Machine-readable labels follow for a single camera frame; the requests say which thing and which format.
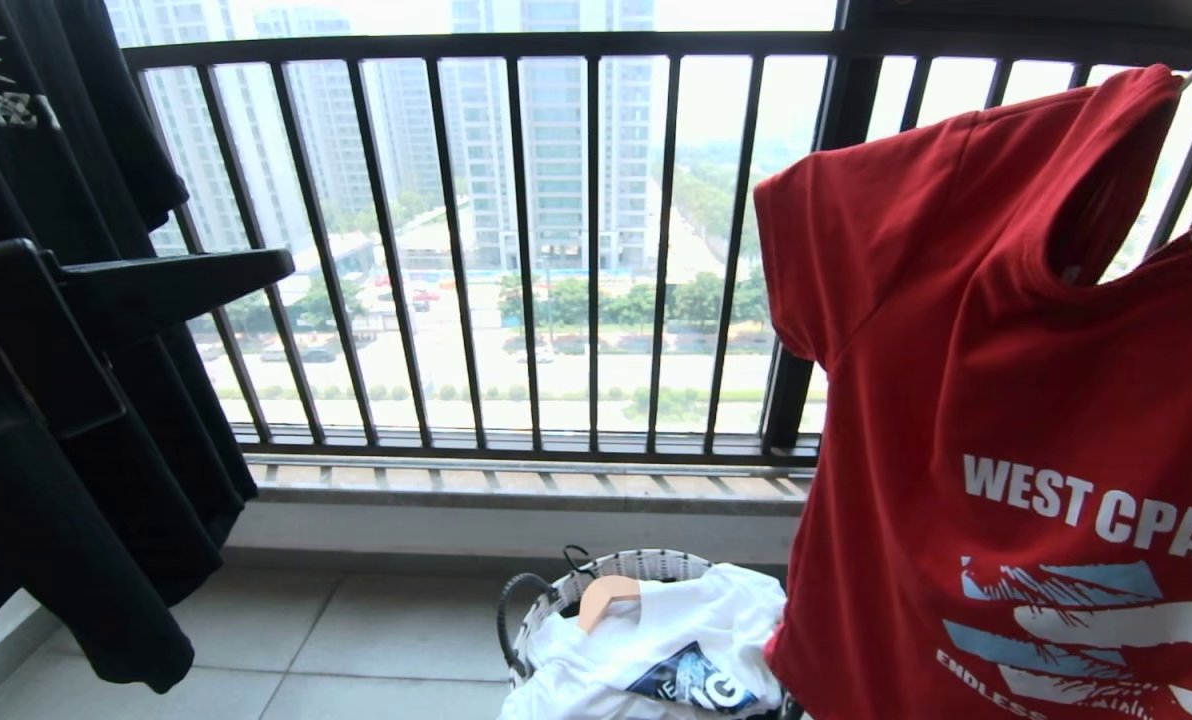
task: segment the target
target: black railing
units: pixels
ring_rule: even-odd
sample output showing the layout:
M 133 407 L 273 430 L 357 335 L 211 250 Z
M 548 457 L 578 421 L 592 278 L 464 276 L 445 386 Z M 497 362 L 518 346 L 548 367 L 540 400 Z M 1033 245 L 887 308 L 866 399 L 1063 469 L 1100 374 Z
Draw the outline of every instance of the black railing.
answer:
M 1006 23 L 977 23 L 957 27 L 930 27 L 930 23 L 913 23 L 912 27 L 886 27 L 876 18 L 840 4 L 837 27 L 833 32 L 727 32 L 727 33 L 529 33 L 529 35 L 453 35 L 408 37 L 309 37 L 294 41 L 240 41 L 209 42 L 198 45 L 138 46 L 126 51 L 131 70 L 139 76 L 145 100 L 151 104 L 145 74 L 162 68 L 194 68 L 207 108 L 209 123 L 221 149 L 222 165 L 226 170 L 235 195 L 236 210 L 244 228 L 249 247 L 265 247 L 262 229 L 259 228 L 256 209 L 249 193 L 249 182 L 241 167 L 238 148 L 232 137 L 231 124 L 222 101 L 217 81 L 217 67 L 240 63 L 259 63 L 271 69 L 277 91 L 288 145 L 293 151 L 294 172 L 298 176 L 300 195 L 311 225 L 313 247 L 319 259 L 319 268 L 333 308 L 333 325 L 343 346 L 346 368 L 352 381 L 352 398 L 358 405 L 360 426 L 358 429 L 325 427 L 317 415 L 308 370 L 294 342 L 293 323 L 275 288 L 267 291 L 272 323 L 284 350 L 294 391 L 303 406 L 308 424 L 305 428 L 272 423 L 263 417 L 259 392 L 241 359 L 234 323 L 225 310 L 216 311 L 215 322 L 221 333 L 222 346 L 229 356 L 231 370 L 240 384 L 240 395 L 252 416 L 250 423 L 237 423 L 236 432 L 248 451 L 300 452 L 300 454 L 353 454 L 398 457 L 466 457 L 474 459 L 573 459 L 626 463 L 700 463 L 700 464 L 776 464 L 811 466 L 817 460 L 817 436 L 797 433 L 801 412 L 806 402 L 812 365 L 775 347 L 769 379 L 762 401 L 759 427 L 747 433 L 719 433 L 716 416 L 721 396 L 725 354 L 730 321 L 734 306 L 738 269 L 739 236 L 744 221 L 744 209 L 751 188 L 751 163 L 756 136 L 757 108 L 760 105 L 760 82 L 766 58 L 774 56 L 822 55 L 828 58 L 822 99 L 817 117 L 814 149 L 830 150 L 855 145 L 867 137 L 876 99 L 876 86 L 884 56 L 906 55 L 915 58 L 909 91 L 904 105 L 899 128 L 911 129 L 920 117 L 921 100 L 930 77 L 931 64 L 940 56 L 975 56 L 993 58 L 997 63 L 986 106 L 1002 101 L 1008 85 L 1008 75 L 1016 58 L 1061 60 L 1072 63 L 1070 87 L 1085 85 L 1092 64 L 1143 66 L 1150 63 L 1172 64 L 1186 68 L 1192 64 L 1192 31 L 1160 29 L 1146 31 L 1143 27 L 1073 26 L 1073 24 L 1023 23 L 1012 29 Z M 600 429 L 600 80 L 597 66 L 603 58 L 619 56 L 665 56 L 669 61 L 666 83 L 666 114 L 663 145 L 662 209 L 657 238 L 647 238 L 646 246 L 657 246 L 654 316 L 652 316 L 652 348 L 650 370 L 648 421 L 645 432 L 608 433 Z M 710 386 L 707 389 L 706 424 L 701 433 L 659 433 L 657 418 L 660 410 L 660 385 L 663 381 L 663 354 L 665 336 L 665 309 L 668 287 L 668 249 L 670 243 L 670 215 L 672 215 L 675 129 L 679 100 L 679 64 L 691 55 L 739 55 L 752 60 L 749 77 L 746 108 L 743 113 L 741 141 L 737 170 L 737 191 L 730 223 L 730 246 L 724 254 L 724 292 L 720 299 L 714 364 Z M 524 136 L 522 128 L 522 92 L 520 92 L 520 60 L 564 56 L 581 58 L 586 66 L 586 354 L 588 372 L 588 420 L 590 427 L 583 432 L 551 432 L 540 420 L 540 392 L 538 392 L 538 339 L 535 337 L 535 297 L 530 267 L 529 213 L 526 182 Z M 378 138 L 371 118 L 366 88 L 360 67 L 366 60 L 416 58 L 426 63 L 427 86 L 430 92 L 432 119 L 435 128 L 435 145 L 440 168 L 441 195 L 445 218 L 451 237 L 451 265 L 453 265 L 454 291 L 459 310 L 459 333 L 462 335 L 465 368 L 467 368 L 468 397 L 472 424 L 468 430 L 433 427 L 428 405 L 421 386 L 420 361 L 414 342 L 414 322 L 410 302 L 405 293 L 401 252 L 392 226 L 392 213 L 385 190 L 384 172 L 378 163 Z M 502 58 L 505 61 L 505 92 L 508 92 L 509 129 L 513 138 L 513 168 L 515 192 L 515 231 L 519 242 L 520 292 L 522 292 L 523 335 L 526 368 L 528 377 L 529 428 L 524 432 L 492 430 L 486 428 L 482 414 L 482 379 L 477 373 L 476 345 L 472 333 L 472 306 L 468 302 L 468 269 L 464 266 L 462 229 L 459 226 L 458 197 L 454 168 L 451 161 L 451 137 L 441 87 L 439 68 L 442 58 Z M 313 173 L 309 168 L 308 145 L 299 128 L 298 108 L 290 97 L 288 63 L 309 60 L 336 60 L 346 63 L 350 80 L 352 100 L 359 125 L 360 142 L 366 155 L 373 211 L 381 237 L 391 300 L 395 303 L 396 329 L 401 335 L 406 365 L 405 377 L 412 389 L 416 430 L 395 430 L 377 427 L 371 411 L 371 389 L 364 380 L 362 365 L 353 345 L 352 318 L 344 302 L 343 286 L 337 277 L 330 237 L 325 229 L 325 213 L 319 205 L 313 187 Z M 1180 219 L 1182 205 L 1192 192 L 1192 147 L 1178 173 L 1177 186 L 1172 188 L 1165 212 L 1159 219 L 1153 242 L 1163 242 Z M 176 211 L 176 223 L 184 235 L 188 252 L 203 252 L 199 232 L 186 207 Z

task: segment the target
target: tiled floor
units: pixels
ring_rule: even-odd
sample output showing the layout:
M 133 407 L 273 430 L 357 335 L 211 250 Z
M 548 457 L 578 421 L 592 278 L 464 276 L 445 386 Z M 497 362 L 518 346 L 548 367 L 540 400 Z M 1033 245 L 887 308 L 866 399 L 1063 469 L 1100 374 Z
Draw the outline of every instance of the tiled floor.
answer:
M 499 590 L 225 569 L 174 610 L 197 660 L 172 691 L 104 683 L 62 629 L 0 688 L 0 720 L 492 719 Z

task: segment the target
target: basket handle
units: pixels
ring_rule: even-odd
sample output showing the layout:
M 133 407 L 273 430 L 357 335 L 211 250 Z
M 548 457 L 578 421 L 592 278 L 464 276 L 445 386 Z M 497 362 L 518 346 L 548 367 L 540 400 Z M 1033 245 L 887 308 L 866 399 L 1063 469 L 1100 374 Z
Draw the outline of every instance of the basket handle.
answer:
M 550 602 L 555 602 L 560 594 L 551 586 L 551 583 L 534 573 L 521 573 L 509 579 L 508 584 L 503 586 L 503 592 L 499 594 L 499 647 L 503 648 L 503 659 L 508 662 L 508 666 L 517 671 L 520 678 L 523 679 L 529 675 L 529 668 L 523 660 L 520 660 L 520 656 L 513 650 L 513 639 L 508 637 L 508 600 L 522 584 L 532 584 L 539 592 L 546 594 Z

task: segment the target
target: wooden hanger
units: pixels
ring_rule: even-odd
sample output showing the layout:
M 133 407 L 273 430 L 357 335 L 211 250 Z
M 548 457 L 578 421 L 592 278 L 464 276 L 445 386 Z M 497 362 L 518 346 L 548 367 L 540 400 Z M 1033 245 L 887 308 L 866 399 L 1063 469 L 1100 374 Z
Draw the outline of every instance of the wooden hanger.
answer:
M 609 606 L 615 600 L 637 600 L 641 597 L 641 583 L 638 579 L 623 577 L 623 575 L 606 575 L 604 578 L 592 581 L 583 591 L 583 598 L 578 602 L 578 629 L 591 634 L 592 628 L 609 612 Z

